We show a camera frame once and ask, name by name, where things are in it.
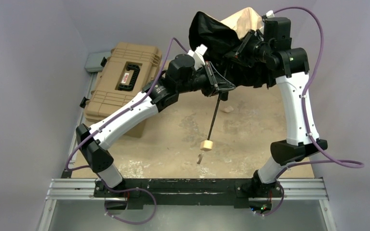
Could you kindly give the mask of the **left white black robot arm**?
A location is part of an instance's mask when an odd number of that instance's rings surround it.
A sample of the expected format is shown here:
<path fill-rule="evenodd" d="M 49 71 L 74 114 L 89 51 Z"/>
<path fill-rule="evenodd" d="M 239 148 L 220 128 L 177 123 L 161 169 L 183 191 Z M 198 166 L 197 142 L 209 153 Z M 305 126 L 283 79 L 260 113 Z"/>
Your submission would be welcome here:
<path fill-rule="evenodd" d="M 89 168 L 110 188 L 123 182 L 109 147 L 127 131 L 176 103 L 179 95 L 201 91 L 206 97 L 221 95 L 235 85 L 214 69 L 211 62 L 189 54 L 177 55 L 155 80 L 126 105 L 102 121 L 76 128 L 78 146 Z"/>

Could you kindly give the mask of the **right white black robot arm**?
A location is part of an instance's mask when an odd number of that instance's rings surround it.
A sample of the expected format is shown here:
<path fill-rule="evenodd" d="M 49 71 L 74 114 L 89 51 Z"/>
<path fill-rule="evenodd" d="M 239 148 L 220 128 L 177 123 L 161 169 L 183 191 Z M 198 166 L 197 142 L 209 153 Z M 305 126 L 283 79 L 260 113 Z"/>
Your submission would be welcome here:
<path fill-rule="evenodd" d="M 286 167 L 326 150 L 314 125 L 310 99 L 303 92 L 309 81 L 309 63 L 303 48 L 291 48 L 291 21 L 286 17 L 265 17 L 260 31 L 250 31 L 237 57 L 251 64 L 265 64 L 264 73 L 279 87 L 285 110 L 285 140 L 270 145 L 271 156 L 251 179 L 251 190 L 266 193 Z"/>

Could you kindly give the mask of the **beige umbrella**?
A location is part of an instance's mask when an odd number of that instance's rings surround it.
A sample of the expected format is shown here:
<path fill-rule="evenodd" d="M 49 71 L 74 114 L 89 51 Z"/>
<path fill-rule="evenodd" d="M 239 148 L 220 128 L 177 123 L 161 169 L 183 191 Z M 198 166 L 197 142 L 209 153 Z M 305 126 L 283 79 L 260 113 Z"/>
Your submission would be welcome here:
<path fill-rule="evenodd" d="M 276 84 L 269 76 L 265 63 L 239 64 L 236 62 L 236 51 L 243 38 L 251 29 L 239 36 L 237 32 L 224 23 L 210 17 L 204 12 L 197 12 L 189 28 L 189 44 L 196 49 L 200 44 L 207 47 L 203 55 L 205 62 L 212 62 L 215 69 L 236 87 L 268 88 Z M 191 91 L 202 90 L 207 86 L 208 80 L 204 66 L 195 70 L 189 77 L 187 87 Z M 229 92 L 216 95 L 217 102 L 226 101 Z"/>

